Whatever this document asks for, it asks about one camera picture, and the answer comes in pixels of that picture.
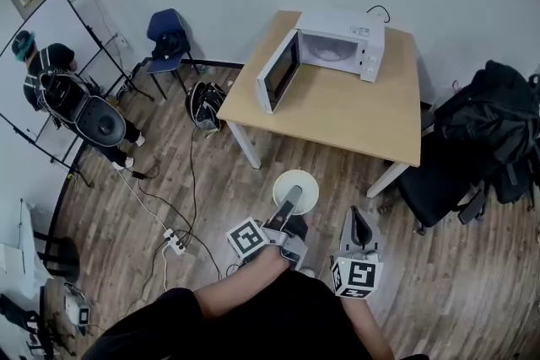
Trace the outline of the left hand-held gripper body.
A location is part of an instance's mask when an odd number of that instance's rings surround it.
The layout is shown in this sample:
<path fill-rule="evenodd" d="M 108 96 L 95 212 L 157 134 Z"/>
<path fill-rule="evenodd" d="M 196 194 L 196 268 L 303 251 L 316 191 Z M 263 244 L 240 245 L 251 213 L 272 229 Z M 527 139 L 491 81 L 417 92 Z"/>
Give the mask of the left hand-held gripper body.
<path fill-rule="evenodd" d="M 302 268 L 308 250 L 299 235 L 266 226 L 260 227 L 253 218 L 247 218 L 229 230 L 226 238 L 242 263 L 255 258 L 265 246 L 274 245 L 296 271 Z"/>

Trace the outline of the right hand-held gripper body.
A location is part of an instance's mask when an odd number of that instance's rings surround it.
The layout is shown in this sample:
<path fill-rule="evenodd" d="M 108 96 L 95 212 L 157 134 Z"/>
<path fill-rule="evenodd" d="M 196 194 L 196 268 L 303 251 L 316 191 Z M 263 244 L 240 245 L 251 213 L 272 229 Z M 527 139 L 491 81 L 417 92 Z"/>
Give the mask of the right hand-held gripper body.
<path fill-rule="evenodd" d="M 367 299 L 378 288 L 382 271 L 383 263 L 375 250 L 335 256 L 331 265 L 333 292 L 341 298 Z"/>

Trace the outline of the white microwave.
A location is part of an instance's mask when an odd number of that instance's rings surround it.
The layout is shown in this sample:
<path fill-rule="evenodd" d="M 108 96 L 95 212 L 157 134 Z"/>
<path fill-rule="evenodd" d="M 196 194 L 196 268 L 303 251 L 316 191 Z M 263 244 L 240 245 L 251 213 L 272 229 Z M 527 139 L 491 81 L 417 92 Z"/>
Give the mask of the white microwave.
<path fill-rule="evenodd" d="M 262 109 L 272 114 L 302 65 L 351 73 L 373 83 L 385 50 L 383 19 L 340 9 L 306 10 L 256 77 Z"/>

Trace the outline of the person's right forearm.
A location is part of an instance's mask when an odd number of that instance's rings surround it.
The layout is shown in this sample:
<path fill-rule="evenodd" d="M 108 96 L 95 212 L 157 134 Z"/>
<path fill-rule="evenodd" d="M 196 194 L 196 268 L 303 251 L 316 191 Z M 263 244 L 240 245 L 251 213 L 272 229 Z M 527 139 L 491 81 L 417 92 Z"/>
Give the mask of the person's right forearm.
<path fill-rule="evenodd" d="M 394 353 L 369 305 L 363 299 L 340 298 L 354 331 L 373 360 L 395 360 Z"/>

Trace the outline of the person's left forearm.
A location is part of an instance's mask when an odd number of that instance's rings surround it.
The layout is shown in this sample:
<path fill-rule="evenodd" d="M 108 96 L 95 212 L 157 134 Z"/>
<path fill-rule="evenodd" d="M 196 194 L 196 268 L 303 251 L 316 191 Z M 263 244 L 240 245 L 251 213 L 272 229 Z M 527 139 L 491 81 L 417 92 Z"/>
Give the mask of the person's left forearm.
<path fill-rule="evenodd" d="M 212 320 L 228 314 L 271 285 L 287 269 L 289 262 L 282 257 L 281 250 L 275 245 L 266 246 L 234 274 L 194 292 L 202 317 Z"/>

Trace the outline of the white table leg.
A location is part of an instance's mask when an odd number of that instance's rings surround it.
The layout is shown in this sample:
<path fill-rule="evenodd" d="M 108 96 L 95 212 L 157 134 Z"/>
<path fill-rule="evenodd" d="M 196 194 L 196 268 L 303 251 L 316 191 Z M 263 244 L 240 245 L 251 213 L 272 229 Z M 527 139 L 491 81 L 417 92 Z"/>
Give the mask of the white table leg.
<path fill-rule="evenodd" d="M 367 190 L 366 197 L 370 199 L 376 197 L 383 190 L 385 190 L 395 179 L 397 179 L 408 167 L 408 164 L 398 162 L 393 163 Z"/>
<path fill-rule="evenodd" d="M 232 121 L 227 121 L 227 124 L 251 166 L 254 169 L 260 169 L 262 162 L 251 142 L 251 139 L 247 135 L 246 129 L 242 125 L 236 124 Z"/>

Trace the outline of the black office chair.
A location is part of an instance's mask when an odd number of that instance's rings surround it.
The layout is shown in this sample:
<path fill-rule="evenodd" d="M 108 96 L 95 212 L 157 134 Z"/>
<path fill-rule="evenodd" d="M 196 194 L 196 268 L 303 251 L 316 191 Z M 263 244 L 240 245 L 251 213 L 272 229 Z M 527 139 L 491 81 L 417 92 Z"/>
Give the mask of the black office chair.
<path fill-rule="evenodd" d="M 489 189 L 478 165 L 481 153 L 470 143 L 437 133 L 432 110 L 421 110 L 421 132 L 420 165 L 397 178 L 397 189 L 418 221 L 415 233 L 424 235 L 450 212 L 463 225 L 482 220 Z"/>

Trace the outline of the black and white backpack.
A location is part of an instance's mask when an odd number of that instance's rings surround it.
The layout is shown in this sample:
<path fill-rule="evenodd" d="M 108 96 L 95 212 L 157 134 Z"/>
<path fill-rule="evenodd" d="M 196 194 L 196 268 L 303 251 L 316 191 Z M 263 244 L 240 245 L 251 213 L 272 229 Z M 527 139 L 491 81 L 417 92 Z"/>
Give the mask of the black and white backpack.
<path fill-rule="evenodd" d="M 226 93 L 214 82 L 199 81 L 187 92 L 185 106 L 193 124 L 205 131 L 218 132 L 222 122 L 218 112 L 224 103 Z"/>

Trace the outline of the large black bag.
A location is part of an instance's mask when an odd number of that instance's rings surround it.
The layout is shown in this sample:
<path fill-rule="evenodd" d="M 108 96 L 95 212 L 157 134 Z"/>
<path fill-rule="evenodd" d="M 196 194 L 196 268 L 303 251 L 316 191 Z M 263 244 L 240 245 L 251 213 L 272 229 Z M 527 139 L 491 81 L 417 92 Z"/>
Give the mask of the large black bag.
<path fill-rule="evenodd" d="M 435 110 L 435 134 L 473 185 L 518 162 L 540 137 L 540 67 L 525 78 L 513 67 L 486 61 L 469 85 Z"/>

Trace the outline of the grey device with screen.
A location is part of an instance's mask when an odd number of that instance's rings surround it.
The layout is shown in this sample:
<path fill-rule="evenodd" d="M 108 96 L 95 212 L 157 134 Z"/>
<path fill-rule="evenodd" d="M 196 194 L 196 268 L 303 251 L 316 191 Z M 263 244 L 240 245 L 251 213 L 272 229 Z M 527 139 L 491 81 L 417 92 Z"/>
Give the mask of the grey device with screen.
<path fill-rule="evenodd" d="M 70 282 L 63 283 L 64 310 L 69 321 L 76 326 L 86 326 L 90 321 L 90 308 L 86 297 Z"/>

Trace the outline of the grey round stool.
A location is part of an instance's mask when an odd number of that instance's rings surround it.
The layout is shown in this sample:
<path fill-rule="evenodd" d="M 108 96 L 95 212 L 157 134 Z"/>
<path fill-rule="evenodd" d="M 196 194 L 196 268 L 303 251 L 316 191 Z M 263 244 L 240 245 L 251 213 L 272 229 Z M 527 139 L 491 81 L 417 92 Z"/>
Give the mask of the grey round stool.
<path fill-rule="evenodd" d="M 89 96 L 84 102 L 75 126 L 83 137 L 102 147 L 118 145 L 126 133 L 123 116 L 106 100 Z"/>

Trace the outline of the black stool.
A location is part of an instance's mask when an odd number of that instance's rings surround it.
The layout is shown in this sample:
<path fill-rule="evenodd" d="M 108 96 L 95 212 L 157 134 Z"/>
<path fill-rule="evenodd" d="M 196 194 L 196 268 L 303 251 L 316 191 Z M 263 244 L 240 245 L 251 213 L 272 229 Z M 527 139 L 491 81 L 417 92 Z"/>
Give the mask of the black stool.
<path fill-rule="evenodd" d="M 34 232 L 34 238 L 46 244 L 43 252 L 37 252 L 43 266 L 53 277 L 62 277 L 69 283 L 78 281 L 80 259 L 77 245 L 69 237 L 58 238 Z"/>

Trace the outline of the small black bag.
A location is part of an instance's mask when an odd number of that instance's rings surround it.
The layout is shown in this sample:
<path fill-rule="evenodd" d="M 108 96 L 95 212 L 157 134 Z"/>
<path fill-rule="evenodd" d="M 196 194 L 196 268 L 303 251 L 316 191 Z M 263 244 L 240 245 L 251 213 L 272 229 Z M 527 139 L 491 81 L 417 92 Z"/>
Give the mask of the small black bag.
<path fill-rule="evenodd" d="M 181 56 L 191 50 L 186 34 L 180 30 L 165 31 L 156 41 L 152 51 L 154 60 Z"/>

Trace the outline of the blue chair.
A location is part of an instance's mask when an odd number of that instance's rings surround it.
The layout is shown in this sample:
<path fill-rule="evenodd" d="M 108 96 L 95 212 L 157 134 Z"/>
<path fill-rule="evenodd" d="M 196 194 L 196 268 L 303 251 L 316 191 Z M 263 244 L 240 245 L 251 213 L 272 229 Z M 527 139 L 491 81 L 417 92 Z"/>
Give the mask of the blue chair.
<path fill-rule="evenodd" d="M 181 16 L 180 14 L 173 8 L 168 8 L 159 12 L 156 12 L 152 15 L 148 28 L 147 28 L 147 38 L 151 40 L 154 43 L 155 41 L 165 32 L 170 30 L 180 30 L 183 31 L 186 34 L 187 33 L 184 29 L 184 26 L 181 22 Z M 181 65 L 181 61 L 184 56 L 187 56 L 189 59 L 189 62 L 195 69 L 195 72 L 197 75 L 200 74 L 199 69 L 197 67 L 197 64 L 195 63 L 195 60 L 192 57 L 191 50 L 189 52 L 177 56 L 177 57 L 171 57 L 166 60 L 154 60 L 152 58 L 151 53 L 151 61 L 150 65 L 148 66 L 147 74 L 152 78 L 155 86 L 157 87 L 159 93 L 163 97 L 164 100 L 167 100 L 165 91 L 161 88 L 161 86 L 158 83 L 158 80 L 156 76 L 161 73 L 171 73 L 173 77 L 177 78 L 180 82 L 181 88 L 183 89 L 184 93 L 187 94 L 187 89 L 185 84 L 183 83 L 182 79 L 180 78 L 180 75 L 178 73 L 179 67 Z"/>

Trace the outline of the black-framed whiteboard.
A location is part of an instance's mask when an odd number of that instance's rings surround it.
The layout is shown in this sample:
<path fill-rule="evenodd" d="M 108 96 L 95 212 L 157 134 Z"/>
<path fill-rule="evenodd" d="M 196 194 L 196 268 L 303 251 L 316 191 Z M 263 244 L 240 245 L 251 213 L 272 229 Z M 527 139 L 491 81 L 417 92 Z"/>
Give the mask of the black-framed whiteboard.
<path fill-rule="evenodd" d="M 83 183 L 88 187 L 88 188 L 94 188 L 95 187 L 95 183 L 93 181 L 88 181 L 86 179 L 86 177 L 84 176 L 84 174 L 82 173 L 82 171 L 79 169 L 78 167 L 78 164 L 76 162 L 76 159 L 74 159 L 72 161 L 71 164 L 67 164 L 65 162 L 65 159 L 66 157 L 70 154 L 74 144 L 76 143 L 77 141 L 77 138 L 74 138 L 73 139 L 73 142 L 72 144 L 70 145 L 70 147 L 68 148 L 68 150 L 66 151 L 64 157 L 62 159 L 59 159 L 57 158 L 56 156 L 54 156 L 52 153 L 46 151 L 43 147 L 41 147 L 40 145 L 38 145 L 36 143 L 35 140 L 33 140 L 32 138 L 30 138 L 27 134 L 25 134 L 21 129 L 19 129 L 14 123 L 12 123 L 3 113 L 0 112 L 0 118 L 2 118 L 6 123 L 8 123 L 11 128 L 13 129 L 14 133 L 16 135 L 19 135 L 21 136 L 29 145 L 31 145 L 32 147 L 38 149 L 40 152 L 42 152 L 43 154 L 45 154 L 49 159 L 50 159 L 50 163 L 53 164 L 53 163 L 57 163 L 57 164 L 60 164 L 62 167 L 66 168 L 67 169 L 67 173 L 69 175 L 73 175 L 73 174 L 76 174 L 82 181 Z"/>
<path fill-rule="evenodd" d="M 17 30 L 33 32 L 40 48 L 59 42 L 74 50 L 77 75 L 100 86 L 105 95 L 118 95 L 127 84 L 131 73 L 121 68 L 114 52 L 117 36 L 98 36 L 69 0 L 45 0 Z M 22 132 L 37 136 L 48 115 L 35 111 L 24 97 L 26 66 L 15 59 L 11 45 L 11 40 L 0 40 L 0 114 Z"/>

